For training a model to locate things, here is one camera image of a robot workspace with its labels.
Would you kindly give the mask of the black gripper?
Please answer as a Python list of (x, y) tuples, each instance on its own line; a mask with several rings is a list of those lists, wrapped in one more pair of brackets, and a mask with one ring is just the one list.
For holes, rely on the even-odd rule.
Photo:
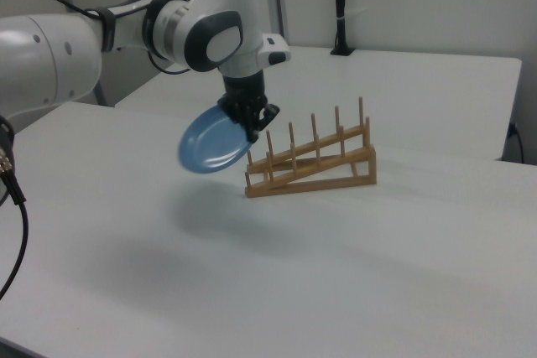
[(247, 77), (223, 76), (225, 95), (217, 105), (237, 123), (237, 117), (244, 116), (243, 128), (250, 143), (258, 140), (258, 134), (264, 130), (280, 113), (280, 108), (267, 104), (263, 72)]

